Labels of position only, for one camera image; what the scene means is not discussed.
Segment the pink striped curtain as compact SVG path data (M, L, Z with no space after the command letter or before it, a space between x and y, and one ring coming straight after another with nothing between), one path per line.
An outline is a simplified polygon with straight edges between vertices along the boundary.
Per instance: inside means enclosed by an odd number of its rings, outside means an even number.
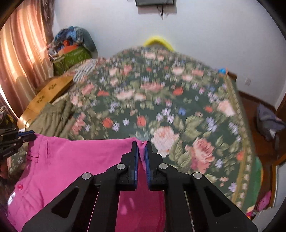
M23 1L1 29L1 88L16 117L53 77L41 1Z

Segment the grey clothes on floor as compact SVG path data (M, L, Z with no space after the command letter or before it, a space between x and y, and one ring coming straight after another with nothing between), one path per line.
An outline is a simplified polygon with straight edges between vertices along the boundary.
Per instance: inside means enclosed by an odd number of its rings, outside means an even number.
M269 141L275 138L277 132L285 129L285 122L263 104L257 107L257 129Z

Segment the wooden lap desk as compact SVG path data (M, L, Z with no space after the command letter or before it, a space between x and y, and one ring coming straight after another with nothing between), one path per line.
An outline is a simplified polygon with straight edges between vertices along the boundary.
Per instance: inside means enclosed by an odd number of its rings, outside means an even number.
M73 84L72 76L50 78L50 81L39 91L17 121L20 130L27 129L47 103L54 102Z

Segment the olive green folded pants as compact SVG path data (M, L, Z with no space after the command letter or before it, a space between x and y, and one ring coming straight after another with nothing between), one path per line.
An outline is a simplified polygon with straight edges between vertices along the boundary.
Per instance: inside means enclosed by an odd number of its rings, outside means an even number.
M67 138L76 119L73 117L75 106L68 100L55 104L47 103L33 120L28 130L48 137Z

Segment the green storage basket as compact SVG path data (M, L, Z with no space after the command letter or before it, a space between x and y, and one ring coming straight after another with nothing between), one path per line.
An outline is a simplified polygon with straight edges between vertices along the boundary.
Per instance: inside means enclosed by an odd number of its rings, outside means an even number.
M69 70L74 65L86 60L91 59L91 53L80 46L62 56L58 59L54 60L53 63L53 71L55 76L60 76L64 74L67 70Z

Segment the floral bed cover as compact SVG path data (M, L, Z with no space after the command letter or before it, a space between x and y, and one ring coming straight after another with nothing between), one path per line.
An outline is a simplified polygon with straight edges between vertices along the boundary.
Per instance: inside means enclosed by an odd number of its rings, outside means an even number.
M183 173L199 171L244 213L255 208L262 166L227 72L156 47L126 49L73 83L71 140L150 141Z

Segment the striped patchwork blanket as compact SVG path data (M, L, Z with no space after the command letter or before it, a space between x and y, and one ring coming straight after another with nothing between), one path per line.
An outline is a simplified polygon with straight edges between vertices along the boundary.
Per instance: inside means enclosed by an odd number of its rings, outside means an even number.
M76 64L70 70L70 75L73 76L73 82L80 83L84 81L98 65L105 61L105 58L100 57L96 59L86 59Z

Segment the yellow foam headboard tube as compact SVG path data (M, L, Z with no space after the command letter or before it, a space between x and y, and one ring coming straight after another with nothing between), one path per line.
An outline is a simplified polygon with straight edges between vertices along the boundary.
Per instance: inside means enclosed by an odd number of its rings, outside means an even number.
M155 44L158 44L162 47L164 47L165 49L169 50L169 51L174 51L173 47L171 46L170 43L168 43L164 38L160 37L160 36L152 36L150 38L148 38L145 42L144 42L144 47L149 47L149 46L153 46Z

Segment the pink pants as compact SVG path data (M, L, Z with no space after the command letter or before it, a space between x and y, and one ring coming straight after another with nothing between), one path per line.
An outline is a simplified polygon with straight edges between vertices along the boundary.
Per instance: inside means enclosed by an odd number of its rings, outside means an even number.
M8 200L8 220L17 231L83 173L94 175L118 164L134 138L71 141L38 135L27 149L24 172ZM164 194L149 191L139 165L135 191L120 194L117 231L163 231Z

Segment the wall mounted black screen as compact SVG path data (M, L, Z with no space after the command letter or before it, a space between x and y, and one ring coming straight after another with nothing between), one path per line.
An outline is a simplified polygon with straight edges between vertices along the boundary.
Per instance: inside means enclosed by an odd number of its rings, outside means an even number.
M135 0L136 6L174 5L175 0Z

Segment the pile of clothes on basket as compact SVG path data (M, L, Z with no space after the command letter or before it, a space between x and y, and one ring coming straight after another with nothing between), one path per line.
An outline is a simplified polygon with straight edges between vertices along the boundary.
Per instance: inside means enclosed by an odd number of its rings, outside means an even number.
M60 30L52 42L48 45L48 55L56 59L60 55L60 50L68 46L83 46L89 52L97 52L96 45L90 33L82 27L67 27Z

